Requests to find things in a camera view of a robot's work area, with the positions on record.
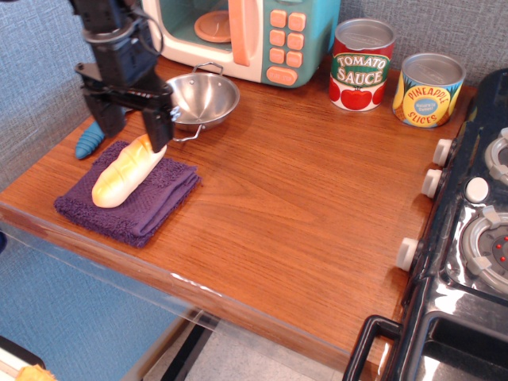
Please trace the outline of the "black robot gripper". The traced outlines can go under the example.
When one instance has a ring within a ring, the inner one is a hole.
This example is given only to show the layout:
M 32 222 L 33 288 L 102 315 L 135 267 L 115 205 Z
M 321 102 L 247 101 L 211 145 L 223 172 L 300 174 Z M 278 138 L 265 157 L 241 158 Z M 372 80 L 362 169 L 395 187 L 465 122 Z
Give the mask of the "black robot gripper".
M 146 21 L 85 21 L 95 61 L 79 63 L 88 109 L 106 137 L 125 127 L 124 108 L 142 113 L 154 153 L 173 139 L 172 89 L 156 74 L 159 53 Z

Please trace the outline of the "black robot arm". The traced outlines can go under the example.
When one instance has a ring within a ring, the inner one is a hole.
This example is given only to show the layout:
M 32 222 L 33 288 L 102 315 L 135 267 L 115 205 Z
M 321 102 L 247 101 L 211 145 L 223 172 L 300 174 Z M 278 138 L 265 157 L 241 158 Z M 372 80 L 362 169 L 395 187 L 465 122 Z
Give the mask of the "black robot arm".
M 93 63 L 79 63 L 83 97 L 99 127 L 114 137 L 126 126 L 124 109 L 142 113 L 154 152 L 173 138 L 172 89 L 156 74 L 160 52 L 149 16 L 134 1 L 72 1 Z

